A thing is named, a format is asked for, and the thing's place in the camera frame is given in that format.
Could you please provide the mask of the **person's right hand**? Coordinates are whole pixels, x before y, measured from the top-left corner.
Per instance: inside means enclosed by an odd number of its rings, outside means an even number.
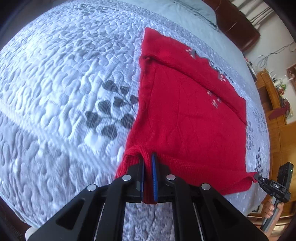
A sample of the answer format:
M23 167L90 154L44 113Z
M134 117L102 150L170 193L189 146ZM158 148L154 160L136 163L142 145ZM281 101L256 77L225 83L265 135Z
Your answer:
M272 204L272 198L270 198L266 204L264 205L263 209L262 209L262 217L263 218L272 218L272 215L274 214L274 212L276 210L278 210L278 213L276 216L274 216L274 220L272 222L272 224L270 225L269 229L264 231L264 233L266 234L267 237L270 237L274 227L276 226L278 220L280 219L281 213L283 211L283 207L284 207L284 203L280 202L277 204L277 208L274 207L274 205Z

